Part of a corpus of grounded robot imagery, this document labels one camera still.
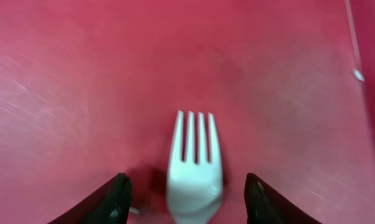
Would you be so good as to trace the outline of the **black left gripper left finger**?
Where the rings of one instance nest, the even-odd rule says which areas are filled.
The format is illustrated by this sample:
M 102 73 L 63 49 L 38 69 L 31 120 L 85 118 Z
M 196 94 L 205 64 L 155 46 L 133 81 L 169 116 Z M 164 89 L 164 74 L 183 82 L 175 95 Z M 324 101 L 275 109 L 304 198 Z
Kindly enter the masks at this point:
M 70 210 L 52 220 L 50 224 L 125 224 L 131 202 L 131 179 L 125 173 L 118 173 Z

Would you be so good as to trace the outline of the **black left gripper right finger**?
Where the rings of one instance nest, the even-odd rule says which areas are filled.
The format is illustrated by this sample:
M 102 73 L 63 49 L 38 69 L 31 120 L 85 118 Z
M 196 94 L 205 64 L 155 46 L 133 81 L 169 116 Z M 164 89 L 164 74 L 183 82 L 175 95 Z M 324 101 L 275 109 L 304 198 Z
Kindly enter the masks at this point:
M 254 173 L 245 180 L 247 224 L 320 224 Z

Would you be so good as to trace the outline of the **white plastic fork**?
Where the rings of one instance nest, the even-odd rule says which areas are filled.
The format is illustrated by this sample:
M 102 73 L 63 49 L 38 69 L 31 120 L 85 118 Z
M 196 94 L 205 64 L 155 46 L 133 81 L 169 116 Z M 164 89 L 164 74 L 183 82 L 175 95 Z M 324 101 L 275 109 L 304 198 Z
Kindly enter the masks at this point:
M 166 181 L 168 210 L 177 224 L 205 224 L 222 203 L 222 157 L 214 115 L 178 111 Z

